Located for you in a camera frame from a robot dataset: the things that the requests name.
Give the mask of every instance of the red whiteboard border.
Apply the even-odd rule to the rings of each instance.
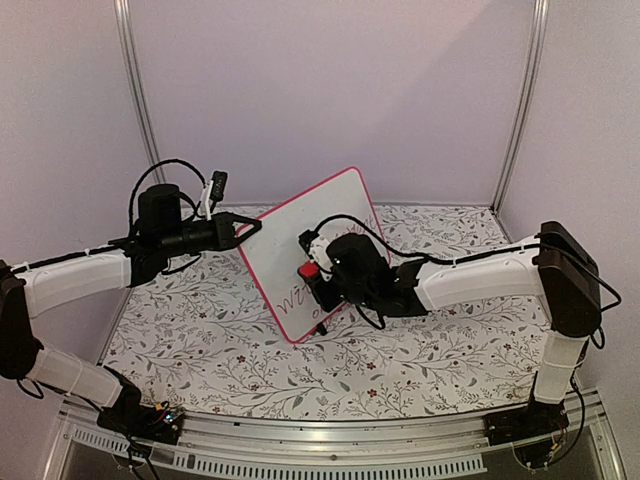
[[[306,189],[302,193],[299,193],[295,197],[290,198],[286,202],[278,205],[277,207],[274,207],[271,210],[266,211],[262,215],[258,216],[257,220],[262,220],[267,215],[270,215],[271,213],[280,210],[285,205],[290,204],[294,200],[297,200],[298,198],[302,197],[303,195],[306,195],[307,193],[312,192],[316,188],[321,187],[325,183],[330,182],[334,178],[339,177],[340,175],[342,175],[344,173],[347,173],[350,170],[355,170],[358,173],[358,176],[360,177],[360,181],[362,182],[362,186],[364,187],[364,192],[367,195],[367,200],[369,201],[369,205],[371,205],[371,211],[373,212],[373,218],[375,218],[376,224],[378,225],[378,232],[380,233],[380,237],[383,240],[385,240],[384,234],[382,232],[382,227],[380,226],[380,221],[378,220],[378,215],[376,213],[376,209],[373,206],[373,202],[371,201],[371,195],[369,195],[369,190],[367,189],[367,184],[364,181],[364,177],[362,176],[362,172],[360,171],[360,169],[358,167],[354,167],[354,166],[345,168],[344,170],[336,173],[335,175],[331,175],[329,178],[327,178],[327,179],[323,180],[322,182],[314,185],[313,187],[310,187],[310,188]],[[244,230],[245,228],[248,228],[248,227],[244,226],[244,227],[239,228],[238,231],[236,232],[236,236],[240,235],[242,233],[242,230]],[[249,273],[251,274],[251,277],[253,278],[253,281],[256,284],[256,287],[258,287],[258,290],[260,291],[260,295],[262,295],[262,298],[264,298],[264,301],[265,301],[265,303],[267,305],[267,308],[269,309],[269,311],[271,312],[271,315],[273,316],[273,318],[275,319],[276,323],[278,324],[278,327],[280,328],[280,331],[284,335],[284,338],[289,343],[292,343],[292,344],[297,344],[297,343],[304,342],[307,338],[309,338],[309,336],[311,336],[315,332],[315,327],[312,328],[310,331],[308,331],[305,335],[303,335],[302,337],[300,337],[297,340],[292,340],[291,338],[289,338],[289,336],[287,335],[287,332],[284,330],[284,328],[282,328],[282,324],[280,323],[280,320],[278,319],[278,315],[276,314],[276,311],[273,308],[273,305],[271,305],[271,302],[269,302],[264,290],[262,289],[262,286],[260,285],[260,282],[258,281],[258,277],[256,276],[255,272],[253,271],[253,268],[251,268],[251,265],[249,264],[249,261],[248,261],[247,256],[245,255],[245,253],[244,253],[244,251],[242,249],[242,246],[238,247],[238,252],[240,252],[240,256],[244,260],[244,263],[247,266],[247,268],[249,269]],[[388,250],[387,250],[387,260],[391,261],[391,255],[389,254]],[[324,318],[321,322],[318,322],[318,323],[325,323],[327,320],[330,320],[335,314],[337,314],[337,313],[341,312],[342,310],[344,310],[345,306],[346,306],[346,303],[343,303],[342,305],[337,307],[333,312],[331,312],[326,318]]]

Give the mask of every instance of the table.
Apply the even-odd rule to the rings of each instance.
[[[452,257],[506,242],[488,208],[376,209],[385,238],[400,250]],[[146,402],[169,400],[190,412],[416,418],[525,402],[547,323],[531,297],[390,319],[383,331],[350,308],[327,324],[327,336],[291,345],[238,253],[205,253],[184,272],[134,290],[103,363],[131,379]]]

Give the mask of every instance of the black bracket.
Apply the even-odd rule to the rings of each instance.
[[[31,331],[25,283],[0,260],[0,376],[10,380],[23,379],[43,348]]]

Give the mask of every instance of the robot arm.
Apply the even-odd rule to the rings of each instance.
[[[404,255],[414,259],[396,267],[367,235],[349,233],[329,242],[318,230],[300,235],[310,262],[299,275],[323,310],[347,301],[376,328],[384,328],[385,317],[425,315],[497,296],[537,296],[551,331],[529,404],[521,411],[487,415],[487,435],[492,444],[503,443],[568,425],[563,399],[587,340],[600,327],[601,308],[598,267],[562,225],[548,222],[535,237],[459,259]],[[379,323],[361,307],[376,312]]]
[[[215,172],[205,186],[201,220],[182,219],[184,195],[176,185],[155,185],[140,195],[139,220],[126,238],[33,265],[9,267],[0,260],[0,376],[26,378],[89,400],[102,409],[98,424],[105,428],[174,443],[179,424],[166,425],[178,428],[147,431],[148,422],[142,419],[148,420],[154,409],[140,405],[141,392],[135,385],[107,367],[43,344],[33,336],[30,320],[58,305],[105,290],[135,287],[159,273],[184,268],[167,271],[171,258],[236,248],[260,230],[261,223],[228,212],[211,212],[222,199],[225,183],[226,173]],[[236,237],[235,223],[251,228]]]

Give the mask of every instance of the floral tablecloth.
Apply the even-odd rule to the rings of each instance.
[[[257,215],[261,207],[230,209]],[[444,256],[505,242],[486,208],[380,206],[387,240]],[[533,298],[493,298],[372,329],[353,308],[328,335],[287,343],[237,252],[138,287],[104,364],[149,402],[305,420],[423,417],[525,401],[546,317]]]

